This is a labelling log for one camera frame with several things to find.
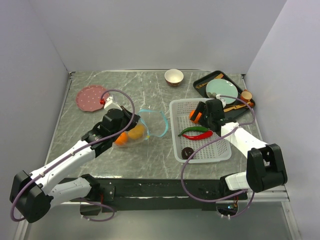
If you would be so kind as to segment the yellow orange mango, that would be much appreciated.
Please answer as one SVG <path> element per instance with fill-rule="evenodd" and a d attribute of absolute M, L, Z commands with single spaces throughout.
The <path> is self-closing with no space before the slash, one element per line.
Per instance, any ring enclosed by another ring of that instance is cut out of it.
<path fill-rule="evenodd" d="M 143 124 L 137 124 L 134 128 L 128 131 L 127 135 L 132 140 L 141 139 L 145 134 L 146 128 Z"/>

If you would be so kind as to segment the clear zip top bag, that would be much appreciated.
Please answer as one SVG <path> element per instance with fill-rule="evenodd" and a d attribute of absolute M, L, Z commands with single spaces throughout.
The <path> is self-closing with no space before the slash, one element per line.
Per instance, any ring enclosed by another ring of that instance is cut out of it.
<path fill-rule="evenodd" d="M 114 142 L 112 145 L 114 148 L 133 147 L 147 141 L 150 137 L 161 138 L 167 133 L 169 122 L 162 111 L 141 109 L 137 115 L 140 117 L 137 125 L 145 126 L 144 136 L 137 140 L 128 137 L 128 142 L 121 146 L 116 145 Z"/>

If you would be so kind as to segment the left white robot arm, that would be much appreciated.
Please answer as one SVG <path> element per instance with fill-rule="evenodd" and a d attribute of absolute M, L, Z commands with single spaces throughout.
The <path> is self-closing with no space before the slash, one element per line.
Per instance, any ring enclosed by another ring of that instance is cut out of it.
<path fill-rule="evenodd" d="M 100 183 L 90 174 L 65 183 L 61 181 L 74 169 L 110 149 L 121 133 L 133 129 L 139 121 L 140 116 L 123 106 L 111 108 L 67 152 L 31 173 L 24 170 L 17 173 L 9 197 L 11 219 L 17 221 L 14 210 L 18 210 L 24 220 L 34 223 L 61 203 L 75 199 L 99 201 L 102 194 Z"/>

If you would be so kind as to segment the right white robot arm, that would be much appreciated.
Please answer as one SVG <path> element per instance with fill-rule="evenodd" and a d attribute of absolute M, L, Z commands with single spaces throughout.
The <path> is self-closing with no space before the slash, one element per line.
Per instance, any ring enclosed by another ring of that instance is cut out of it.
<path fill-rule="evenodd" d="M 237 190 L 259 193 L 288 181 L 282 150 L 277 144 L 267 144 L 246 131 L 231 117 L 225 117 L 223 103 L 219 99 L 200 101 L 192 118 L 201 114 L 198 123 L 217 133 L 236 147 L 246 157 L 246 171 L 222 177 L 219 195 L 232 198 Z"/>

